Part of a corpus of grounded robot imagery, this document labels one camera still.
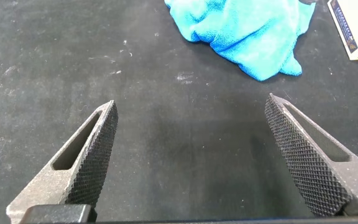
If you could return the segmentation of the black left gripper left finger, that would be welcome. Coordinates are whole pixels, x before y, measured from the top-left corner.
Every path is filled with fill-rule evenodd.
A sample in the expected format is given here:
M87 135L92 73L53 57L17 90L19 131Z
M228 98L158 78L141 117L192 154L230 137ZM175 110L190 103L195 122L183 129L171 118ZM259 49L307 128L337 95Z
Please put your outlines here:
M113 100L96 108L6 207L11 223L36 205L96 206L108 171L118 122Z

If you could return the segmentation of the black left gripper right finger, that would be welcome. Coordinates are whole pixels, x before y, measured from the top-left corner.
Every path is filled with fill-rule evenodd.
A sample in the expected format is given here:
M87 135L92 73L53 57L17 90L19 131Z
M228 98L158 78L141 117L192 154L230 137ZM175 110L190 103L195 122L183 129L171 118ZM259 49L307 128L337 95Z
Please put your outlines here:
M269 94L265 117L311 212L358 216L358 156L283 98Z

